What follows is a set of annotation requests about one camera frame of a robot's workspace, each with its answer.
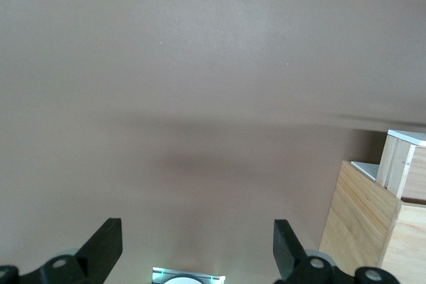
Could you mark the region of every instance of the small wooden box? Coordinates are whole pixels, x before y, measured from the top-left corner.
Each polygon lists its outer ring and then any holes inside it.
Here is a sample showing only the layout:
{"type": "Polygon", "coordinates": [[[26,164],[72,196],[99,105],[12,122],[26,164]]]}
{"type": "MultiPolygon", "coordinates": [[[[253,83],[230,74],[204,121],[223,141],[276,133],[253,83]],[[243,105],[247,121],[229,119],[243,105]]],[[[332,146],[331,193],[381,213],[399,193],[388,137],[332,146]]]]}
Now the small wooden box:
{"type": "Polygon", "coordinates": [[[426,201],[426,134],[389,130],[377,182],[397,198],[426,201]]]}
{"type": "Polygon", "coordinates": [[[319,250],[344,272],[380,267],[426,283],[426,206],[409,204],[344,161],[319,250]]]}

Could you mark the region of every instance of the round bolt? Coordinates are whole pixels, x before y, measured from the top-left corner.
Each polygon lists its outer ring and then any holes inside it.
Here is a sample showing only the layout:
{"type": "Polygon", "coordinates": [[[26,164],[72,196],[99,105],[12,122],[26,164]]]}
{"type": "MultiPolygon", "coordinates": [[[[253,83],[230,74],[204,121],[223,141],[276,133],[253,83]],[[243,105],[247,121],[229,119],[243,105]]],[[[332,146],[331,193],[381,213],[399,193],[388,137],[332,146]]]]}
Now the round bolt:
{"type": "Polygon", "coordinates": [[[368,269],[367,271],[365,271],[365,276],[371,279],[372,281],[381,281],[381,275],[373,269],[368,269]]]}
{"type": "Polygon", "coordinates": [[[65,264],[67,264],[66,259],[58,259],[57,261],[53,262],[52,267],[57,269],[58,267],[62,267],[65,264]]]}
{"type": "Polygon", "coordinates": [[[324,262],[320,259],[311,259],[311,265],[316,269],[322,269],[324,267],[324,262]]]}

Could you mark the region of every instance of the black metal bracket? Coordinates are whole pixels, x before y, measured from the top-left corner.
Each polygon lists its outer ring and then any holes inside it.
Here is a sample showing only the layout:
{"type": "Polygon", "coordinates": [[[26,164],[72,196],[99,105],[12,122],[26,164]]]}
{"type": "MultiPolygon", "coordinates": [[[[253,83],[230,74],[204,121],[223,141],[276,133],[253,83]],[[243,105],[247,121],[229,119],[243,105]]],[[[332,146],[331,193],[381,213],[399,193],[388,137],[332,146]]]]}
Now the black metal bracket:
{"type": "Polygon", "coordinates": [[[122,253],[121,219],[107,219],[75,255],[61,255],[19,276],[0,266],[0,284],[102,284],[122,253]]]}
{"type": "Polygon", "coordinates": [[[352,277],[318,256],[308,256],[285,219],[274,224],[274,257],[282,279],[276,284],[399,284],[376,267],[360,267],[352,277]]]}

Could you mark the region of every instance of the gray wall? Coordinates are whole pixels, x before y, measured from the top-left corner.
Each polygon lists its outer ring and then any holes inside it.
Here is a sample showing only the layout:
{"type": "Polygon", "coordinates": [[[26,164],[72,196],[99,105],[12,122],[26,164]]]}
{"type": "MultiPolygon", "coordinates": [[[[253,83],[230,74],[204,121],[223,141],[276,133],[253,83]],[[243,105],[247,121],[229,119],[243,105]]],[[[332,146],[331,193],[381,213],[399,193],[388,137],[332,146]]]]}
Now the gray wall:
{"type": "Polygon", "coordinates": [[[425,131],[426,0],[0,0],[0,264],[122,217],[107,283],[272,283],[342,159],[425,131]]]}

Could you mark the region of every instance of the wooden block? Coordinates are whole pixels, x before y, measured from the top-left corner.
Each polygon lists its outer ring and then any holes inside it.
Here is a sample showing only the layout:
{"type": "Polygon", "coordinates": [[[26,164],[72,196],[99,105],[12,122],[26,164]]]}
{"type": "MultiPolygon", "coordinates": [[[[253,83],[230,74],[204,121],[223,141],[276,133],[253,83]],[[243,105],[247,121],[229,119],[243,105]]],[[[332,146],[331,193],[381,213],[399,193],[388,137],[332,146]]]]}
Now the wooden block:
{"type": "Polygon", "coordinates": [[[408,204],[344,161],[319,250],[353,275],[380,267],[401,284],[426,278],[426,205],[408,204]]]}
{"type": "Polygon", "coordinates": [[[426,200],[426,136],[390,130],[377,173],[377,182],[398,198],[426,200]]]}
{"type": "Polygon", "coordinates": [[[351,275],[375,266],[400,201],[344,161],[319,250],[351,275]]]}

